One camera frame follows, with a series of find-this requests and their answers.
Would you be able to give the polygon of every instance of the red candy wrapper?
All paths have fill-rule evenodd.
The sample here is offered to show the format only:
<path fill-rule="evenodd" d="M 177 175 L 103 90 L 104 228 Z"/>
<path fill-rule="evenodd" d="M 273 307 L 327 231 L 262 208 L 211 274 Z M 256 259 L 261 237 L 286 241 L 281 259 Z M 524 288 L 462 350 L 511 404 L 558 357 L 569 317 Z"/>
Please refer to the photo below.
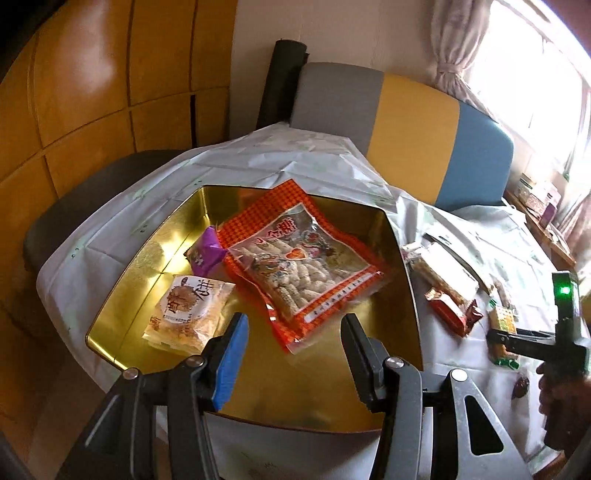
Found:
<path fill-rule="evenodd" d="M 335 228 L 296 182 L 270 190 L 217 232 L 230 274 L 256 286 L 280 342 L 301 345 L 345 304 L 379 288 L 384 269 Z"/>
<path fill-rule="evenodd" d="M 447 324 L 452 332 L 461 337 L 469 333 L 466 316 L 447 293 L 432 288 L 425 294 L 425 298 L 433 311 Z"/>

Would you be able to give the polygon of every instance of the purple snack wrapper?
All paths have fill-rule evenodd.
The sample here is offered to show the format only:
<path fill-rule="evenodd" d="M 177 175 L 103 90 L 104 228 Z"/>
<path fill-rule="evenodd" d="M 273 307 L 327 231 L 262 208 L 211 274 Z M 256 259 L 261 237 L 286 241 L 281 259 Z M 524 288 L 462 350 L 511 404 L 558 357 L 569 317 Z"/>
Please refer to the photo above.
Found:
<path fill-rule="evenodd" d="M 206 277 L 226 256 L 228 250 L 217 240 L 216 229 L 208 226 L 197 241 L 185 252 L 193 275 Z"/>

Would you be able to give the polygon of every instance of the plastic table cover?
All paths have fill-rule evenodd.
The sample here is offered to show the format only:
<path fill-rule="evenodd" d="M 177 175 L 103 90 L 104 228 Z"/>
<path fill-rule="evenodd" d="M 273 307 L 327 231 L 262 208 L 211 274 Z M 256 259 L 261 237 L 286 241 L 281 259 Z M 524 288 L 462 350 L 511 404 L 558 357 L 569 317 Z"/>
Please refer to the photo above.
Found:
<path fill-rule="evenodd" d="M 275 124 L 237 140 L 182 153 L 95 212 L 41 269 L 37 290 L 52 322 L 78 363 L 103 390 L 111 387 L 119 371 L 86 346 L 85 335 L 149 236 L 201 185 L 272 188 L 287 179 L 294 179 L 310 194 L 383 209 L 400 245 L 418 241 L 426 230 L 436 228 L 463 246 L 462 255 L 505 281 L 519 311 L 519 327 L 553 331 L 554 267 L 525 228 L 522 214 L 508 207 L 471 206 L 453 214 L 438 210 L 388 185 L 349 139 Z M 523 457 L 537 456 L 531 469 L 544 466 L 553 455 L 550 452 L 540 460 L 544 417 L 538 412 L 538 362 L 522 359 L 520 372 L 494 366 L 488 358 L 486 317 L 468 337 L 459 338 L 427 305 L 428 285 L 415 274 L 411 281 L 425 369 L 438 374 L 455 367 L 465 369 Z M 481 290 L 480 307 L 484 309 L 487 301 Z M 511 400 L 520 375 L 529 378 L 529 393 Z M 165 429 L 162 412 L 158 417 Z M 262 479 L 281 475 L 367 478 L 378 438 L 375 432 L 335 436 L 254 426 L 218 416 L 209 416 L 208 424 L 220 474 L 233 479 L 252 478 L 252 472 Z"/>

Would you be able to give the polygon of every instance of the curtain tie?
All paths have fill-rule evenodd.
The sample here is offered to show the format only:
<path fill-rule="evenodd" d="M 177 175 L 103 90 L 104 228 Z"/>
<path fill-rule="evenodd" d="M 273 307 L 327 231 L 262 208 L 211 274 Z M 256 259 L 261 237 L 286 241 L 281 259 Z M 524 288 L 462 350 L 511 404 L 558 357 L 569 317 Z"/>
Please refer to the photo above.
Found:
<path fill-rule="evenodd" d="M 454 73 L 455 75 L 460 75 L 463 72 L 463 68 L 461 68 L 459 65 L 455 65 L 454 63 L 439 63 L 437 64 L 437 72 Z"/>

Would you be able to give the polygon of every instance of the metal screw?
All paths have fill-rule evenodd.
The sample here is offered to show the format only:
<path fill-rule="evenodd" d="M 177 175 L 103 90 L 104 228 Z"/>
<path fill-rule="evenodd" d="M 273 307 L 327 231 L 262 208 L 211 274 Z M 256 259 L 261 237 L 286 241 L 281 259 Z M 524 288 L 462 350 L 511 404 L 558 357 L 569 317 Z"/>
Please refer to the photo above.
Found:
<path fill-rule="evenodd" d="M 135 367 L 128 368 L 125 372 L 123 372 L 123 378 L 126 380 L 135 380 L 139 377 L 139 370 Z"/>
<path fill-rule="evenodd" d="M 185 363 L 191 368 L 197 368 L 205 363 L 205 359 L 201 355 L 192 355 L 185 360 Z"/>
<path fill-rule="evenodd" d="M 468 380 L 468 374 L 461 368 L 452 370 L 452 378 L 458 382 L 465 382 Z"/>
<path fill-rule="evenodd" d="M 386 359 L 386 366 L 392 369 L 404 367 L 404 360 L 397 356 L 391 356 Z"/>

